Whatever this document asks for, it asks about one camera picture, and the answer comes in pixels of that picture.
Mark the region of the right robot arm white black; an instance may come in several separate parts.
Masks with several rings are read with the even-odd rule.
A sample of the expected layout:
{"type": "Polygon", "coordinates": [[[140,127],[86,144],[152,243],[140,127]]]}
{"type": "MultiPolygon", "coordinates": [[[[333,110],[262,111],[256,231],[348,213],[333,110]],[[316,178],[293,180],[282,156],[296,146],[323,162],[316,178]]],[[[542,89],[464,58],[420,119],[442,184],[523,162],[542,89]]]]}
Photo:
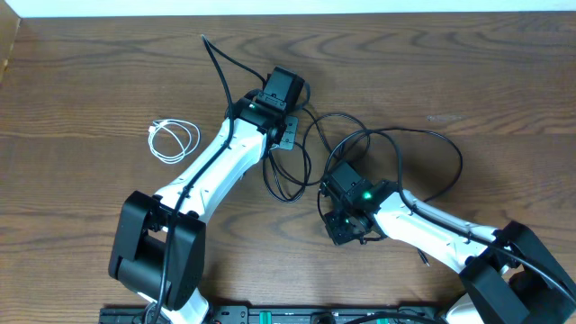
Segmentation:
{"type": "Polygon", "coordinates": [[[323,177],[333,211],[323,220],[337,245],[376,232],[418,248],[455,271],[465,289],[446,323],[564,323],[575,312],[575,282],[525,224],[480,225],[422,202],[397,182],[372,184],[347,162],[323,177]]]}

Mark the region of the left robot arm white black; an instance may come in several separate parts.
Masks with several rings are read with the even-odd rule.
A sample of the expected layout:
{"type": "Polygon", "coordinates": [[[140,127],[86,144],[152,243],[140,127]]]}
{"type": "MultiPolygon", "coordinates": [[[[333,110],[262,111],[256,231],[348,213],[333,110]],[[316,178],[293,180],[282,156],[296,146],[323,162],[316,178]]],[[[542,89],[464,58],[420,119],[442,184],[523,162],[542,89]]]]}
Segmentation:
{"type": "Polygon", "coordinates": [[[294,134],[304,80],[276,67],[263,89],[241,97],[218,135],[174,181],[153,195],[135,191],[121,207],[110,277],[146,299],[143,323],[203,323],[210,304],[198,290],[207,224],[233,185],[285,136],[294,134]]]}

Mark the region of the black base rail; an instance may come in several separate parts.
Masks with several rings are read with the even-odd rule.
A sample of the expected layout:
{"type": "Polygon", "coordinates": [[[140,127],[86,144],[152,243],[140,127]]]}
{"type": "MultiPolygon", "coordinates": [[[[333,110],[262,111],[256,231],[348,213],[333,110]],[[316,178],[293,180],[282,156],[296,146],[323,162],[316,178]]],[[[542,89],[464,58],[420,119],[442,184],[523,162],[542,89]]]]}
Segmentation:
{"type": "Polygon", "coordinates": [[[313,324],[348,323],[444,323],[433,307],[404,306],[399,308],[274,308],[234,305],[214,306],[206,315],[176,311],[163,314],[159,323],[208,324],[313,324]]]}

